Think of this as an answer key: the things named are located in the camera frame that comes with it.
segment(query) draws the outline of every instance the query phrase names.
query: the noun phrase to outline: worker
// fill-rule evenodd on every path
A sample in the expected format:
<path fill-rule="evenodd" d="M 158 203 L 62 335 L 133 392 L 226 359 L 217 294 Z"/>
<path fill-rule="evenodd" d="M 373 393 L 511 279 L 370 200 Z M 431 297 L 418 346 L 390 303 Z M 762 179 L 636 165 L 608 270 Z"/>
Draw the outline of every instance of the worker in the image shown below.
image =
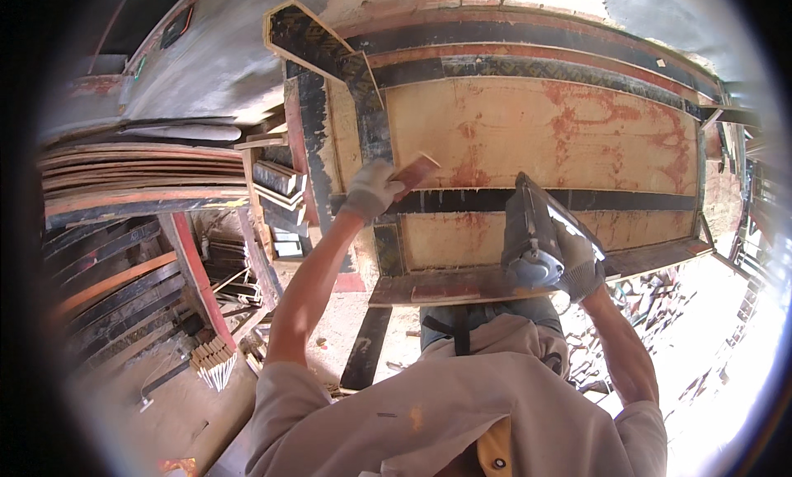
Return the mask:
<path fill-rule="evenodd" d="M 352 240 L 404 189 L 389 181 L 393 170 L 374 161 L 354 176 L 277 306 L 247 474 L 664 475 L 667 441 L 652 361 L 610 301 L 589 241 L 562 227 L 566 271 L 558 287 L 599 333 L 624 405 L 615 420 L 566 382 L 567 344 L 547 297 L 422 309 L 422 319 L 431 319 L 422 322 L 419 360 L 332 402 L 307 367 L 306 345 Z M 468 329 L 454 337 L 460 310 Z"/>

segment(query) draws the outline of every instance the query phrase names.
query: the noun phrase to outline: white glove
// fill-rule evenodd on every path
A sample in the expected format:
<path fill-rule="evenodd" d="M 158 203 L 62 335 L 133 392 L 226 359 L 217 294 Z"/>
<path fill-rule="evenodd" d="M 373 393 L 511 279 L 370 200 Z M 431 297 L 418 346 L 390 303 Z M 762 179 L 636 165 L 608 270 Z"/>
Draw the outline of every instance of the white glove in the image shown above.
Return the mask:
<path fill-rule="evenodd" d="M 577 304 L 605 282 L 605 271 L 594 257 L 594 249 L 588 239 L 569 233 L 566 226 L 556 220 L 553 224 L 565 266 L 556 286 L 567 292 L 570 302 Z"/>
<path fill-rule="evenodd" d="M 365 220 L 384 213 L 393 204 L 394 195 L 404 189 L 404 183 L 388 181 L 393 172 L 393 165 L 384 159 L 364 165 L 351 179 L 341 211 L 351 211 Z"/>

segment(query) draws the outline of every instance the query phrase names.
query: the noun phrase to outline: forearm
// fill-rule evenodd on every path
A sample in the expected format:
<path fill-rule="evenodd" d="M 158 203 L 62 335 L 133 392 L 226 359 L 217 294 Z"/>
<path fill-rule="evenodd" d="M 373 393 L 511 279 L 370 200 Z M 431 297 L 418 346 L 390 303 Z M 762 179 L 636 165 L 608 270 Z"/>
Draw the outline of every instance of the forearm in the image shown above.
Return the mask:
<path fill-rule="evenodd" d="M 325 312 L 344 255 L 361 228 L 361 217 L 339 213 L 297 269 L 272 319 L 266 363 L 295 361 L 306 365 L 308 338 Z"/>
<path fill-rule="evenodd" d="M 599 333 L 610 380 L 624 406 L 642 400 L 658 403 L 658 379 L 652 359 L 629 321 L 613 304 L 602 284 L 580 305 Z"/>

